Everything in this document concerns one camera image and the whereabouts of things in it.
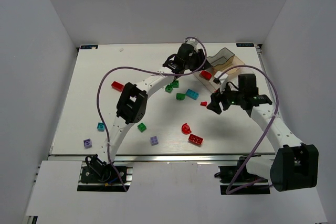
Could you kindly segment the cyan square lego upturned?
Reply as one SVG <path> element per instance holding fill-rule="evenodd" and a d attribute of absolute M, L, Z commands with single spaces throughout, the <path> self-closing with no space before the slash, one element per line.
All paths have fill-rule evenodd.
<path fill-rule="evenodd" d="M 99 132 L 103 132 L 105 130 L 105 126 L 102 122 L 99 122 L 98 125 L 97 125 L 97 130 Z"/>

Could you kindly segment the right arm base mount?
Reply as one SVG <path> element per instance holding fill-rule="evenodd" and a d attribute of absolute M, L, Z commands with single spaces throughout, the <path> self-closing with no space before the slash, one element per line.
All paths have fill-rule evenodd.
<path fill-rule="evenodd" d="M 226 195 L 226 190 L 229 187 L 230 182 L 234 178 L 235 174 L 245 161 L 247 156 L 241 156 L 236 165 L 225 165 L 219 166 L 219 171 L 214 174 L 214 177 L 220 181 L 220 193 Z M 243 171 L 238 175 L 237 179 L 233 183 L 232 187 L 229 190 L 234 190 L 239 186 L 254 182 L 259 179 L 257 175 L 247 173 L 247 169 L 244 167 Z M 244 188 L 237 190 L 230 195 L 269 195 L 270 186 L 268 180 L 264 179 L 260 182 L 257 182 L 250 186 L 245 186 Z"/>

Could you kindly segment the cyan 2x4 lego brick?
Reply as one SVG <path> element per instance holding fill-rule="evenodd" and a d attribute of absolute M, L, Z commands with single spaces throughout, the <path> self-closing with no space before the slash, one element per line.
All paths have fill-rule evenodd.
<path fill-rule="evenodd" d="M 191 89 L 188 89 L 185 93 L 185 95 L 193 100 L 197 100 L 199 94 Z"/>

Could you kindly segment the red arch lego piece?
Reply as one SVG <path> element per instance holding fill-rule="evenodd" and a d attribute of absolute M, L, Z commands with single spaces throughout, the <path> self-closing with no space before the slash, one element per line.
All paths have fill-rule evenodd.
<path fill-rule="evenodd" d="M 184 123 L 181 127 L 181 131 L 183 134 L 191 134 L 191 128 L 187 123 Z"/>

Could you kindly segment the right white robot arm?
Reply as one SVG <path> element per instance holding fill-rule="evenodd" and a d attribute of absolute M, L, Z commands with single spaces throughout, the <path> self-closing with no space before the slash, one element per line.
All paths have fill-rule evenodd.
<path fill-rule="evenodd" d="M 269 97 L 259 94 L 256 76 L 240 74 L 237 90 L 231 89 L 225 75 L 214 82 L 220 87 L 212 93 L 207 109 L 221 114 L 232 105 L 241 107 L 263 131 L 261 139 L 267 138 L 275 151 L 274 160 L 270 160 L 257 155 L 253 148 L 250 154 L 240 157 L 233 180 L 255 176 L 271 182 L 277 191 L 316 187 L 318 149 L 296 137 L 278 117 Z"/>

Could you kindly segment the red 2x3 lego brick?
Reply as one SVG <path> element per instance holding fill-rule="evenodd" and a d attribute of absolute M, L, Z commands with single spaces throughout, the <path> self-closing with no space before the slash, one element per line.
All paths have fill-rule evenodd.
<path fill-rule="evenodd" d="M 194 134 L 190 134 L 189 137 L 188 137 L 188 141 L 192 144 L 201 146 L 202 142 L 203 142 L 203 138 L 201 138 L 197 135 L 194 135 Z"/>

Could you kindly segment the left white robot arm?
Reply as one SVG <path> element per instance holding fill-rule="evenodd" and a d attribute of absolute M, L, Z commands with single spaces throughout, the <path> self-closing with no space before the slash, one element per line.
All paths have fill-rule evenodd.
<path fill-rule="evenodd" d="M 117 151 L 126 134 L 145 115 L 148 99 L 159 89 L 182 76 L 192 75 L 203 70 L 207 64 L 207 51 L 204 44 L 195 37 L 185 38 L 178 52 L 170 55 L 158 71 L 143 70 L 136 67 L 116 67 L 109 70 L 100 81 L 96 97 L 97 112 L 105 126 L 107 134 L 107 151 L 104 159 L 113 165 Z M 116 116 L 108 127 L 100 110 L 100 92 L 105 79 L 117 70 L 134 70 L 148 73 L 150 76 L 137 84 L 124 85 L 116 106 Z"/>

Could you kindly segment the red sloped lego brick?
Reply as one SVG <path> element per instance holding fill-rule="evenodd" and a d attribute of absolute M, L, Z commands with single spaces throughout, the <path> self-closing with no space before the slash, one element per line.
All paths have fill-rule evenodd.
<path fill-rule="evenodd" d="M 205 79 L 205 80 L 210 80 L 212 78 L 212 74 L 206 70 L 201 71 L 200 75 Z"/>

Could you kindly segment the purple upturned lego cube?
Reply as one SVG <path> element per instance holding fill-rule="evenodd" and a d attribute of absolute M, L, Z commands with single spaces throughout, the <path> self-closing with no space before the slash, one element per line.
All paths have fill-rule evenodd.
<path fill-rule="evenodd" d="M 83 141 L 84 148 L 91 148 L 92 147 L 92 140 L 91 139 L 86 139 Z"/>

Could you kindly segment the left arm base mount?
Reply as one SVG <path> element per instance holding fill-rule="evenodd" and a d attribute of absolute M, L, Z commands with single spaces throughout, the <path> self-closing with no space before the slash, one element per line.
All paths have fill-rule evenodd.
<path fill-rule="evenodd" d="M 101 161 L 98 155 L 85 157 L 82 165 L 77 191 L 81 192 L 104 192 L 125 193 L 131 183 L 130 167 L 116 166 L 118 171 L 105 161 Z"/>

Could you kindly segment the red rectangular lego brick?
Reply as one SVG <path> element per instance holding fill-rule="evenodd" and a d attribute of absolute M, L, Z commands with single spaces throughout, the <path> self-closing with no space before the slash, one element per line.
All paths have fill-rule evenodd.
<path fill-rule="evenodd" d="M 124 88 L 124 85 L 121 84 L 121 83 L 119 83 L 119 82 L 114 81 L 114 82 L 112 82 L 111 87 L 112 87 L 113 89 L 119 91 L 119 92 L 122 92 L 122 90 L 123 90 L 123 88 Z"/>

